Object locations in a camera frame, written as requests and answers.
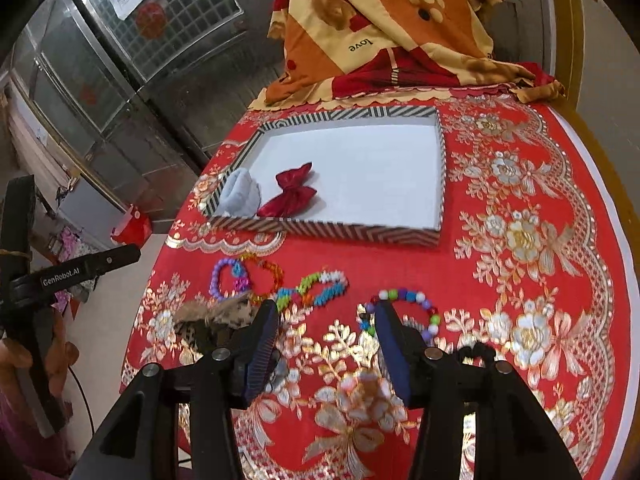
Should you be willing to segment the orange red patterned blanket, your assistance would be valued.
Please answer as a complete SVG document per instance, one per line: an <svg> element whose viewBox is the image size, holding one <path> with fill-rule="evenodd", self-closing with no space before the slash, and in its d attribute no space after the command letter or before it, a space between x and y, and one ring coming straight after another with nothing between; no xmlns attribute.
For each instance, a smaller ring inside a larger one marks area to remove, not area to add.
<svg viewBox="0 0 640 480"><path fill-rule="evenodd" d="M495 59L486 23L503 1L274 0L268 35L282 41L284 73L251 107L495 84L523 103L562 96L538 64Z"/></svg>

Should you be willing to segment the red box on floor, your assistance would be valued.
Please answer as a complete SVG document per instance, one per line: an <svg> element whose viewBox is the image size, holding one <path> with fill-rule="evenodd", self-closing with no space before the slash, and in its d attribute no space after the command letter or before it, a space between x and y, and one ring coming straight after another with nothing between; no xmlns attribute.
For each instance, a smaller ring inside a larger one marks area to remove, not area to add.
<svg viewBox="0 0 640 480"><path fill-rule="evenodd" d="M137 205L131 205L119 224L111 230L111 240L115 244L134 244L142 248L152 234L152 222Z"/></svg>

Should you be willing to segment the leopard print ribbon bow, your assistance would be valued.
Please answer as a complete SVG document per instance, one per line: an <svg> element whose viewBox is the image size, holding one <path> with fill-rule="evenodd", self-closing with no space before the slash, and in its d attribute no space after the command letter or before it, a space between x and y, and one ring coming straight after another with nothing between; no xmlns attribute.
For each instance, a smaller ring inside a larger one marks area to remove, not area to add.
<svg viewBox="0 0 640 480"><path fill-rule="evenodd" d="M189 328L203 325L209 333L216 330L239 330L253 322L257 308L250 302L250 294L241 292L224 298L212 306L204 302L191 300L185 302L174 314L174 330L182 338Z"/></svg>

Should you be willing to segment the red gold floral tablecloth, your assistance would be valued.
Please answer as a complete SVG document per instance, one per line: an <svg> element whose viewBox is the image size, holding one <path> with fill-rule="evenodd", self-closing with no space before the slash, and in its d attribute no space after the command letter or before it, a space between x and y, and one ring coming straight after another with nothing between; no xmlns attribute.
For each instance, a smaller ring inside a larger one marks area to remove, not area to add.
<svg viewBox="0 0 640 480"><path fill-rule="evenodd" d="M342 296L322 308L309 299L284 306L284 362L235 421L248 478L405 477L420 415L393 394L378 344L358 320L381 290L407 320L435 324L439 348L492 344L533 389L582 475L615 477L638 398L638 229L616 209L576 119L495 94L436 107L448 181L434 247L212 226L198 207L254 131L274 119L246 113L169 231L132 326L122 380L151 362L194 362L172 318L187 301L214 304L209 283L221 259L243 259L258 294L339 270L349 282Z"/></svg>

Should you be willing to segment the light blue fuzzy scrunchie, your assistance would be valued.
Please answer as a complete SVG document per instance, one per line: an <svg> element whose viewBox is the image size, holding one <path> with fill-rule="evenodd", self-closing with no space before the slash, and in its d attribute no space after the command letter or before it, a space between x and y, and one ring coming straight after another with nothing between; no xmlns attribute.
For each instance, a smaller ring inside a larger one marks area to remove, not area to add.
<svg viewBox="0 0 640 480"><path fill-rule="evenodd" d="M216 209L218 216L254 217L262 203L258 183L246 168L229 174Z"/></svg>

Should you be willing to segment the striped tray white inside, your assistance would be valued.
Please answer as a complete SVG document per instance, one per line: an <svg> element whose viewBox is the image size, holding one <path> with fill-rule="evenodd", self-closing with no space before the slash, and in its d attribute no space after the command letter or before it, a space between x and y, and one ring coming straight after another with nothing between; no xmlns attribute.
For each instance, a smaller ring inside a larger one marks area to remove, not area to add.
<svg viewBox="0 0 640 480"><path fill-rule="evenodd" d="M224 211L236 170L259 197L281 193L277 174L310 164L317 192L292 218ZM265 122L198 207L215 228L362 242L435 246L445 208L446 146L434 106L322 110Z"/></svg>

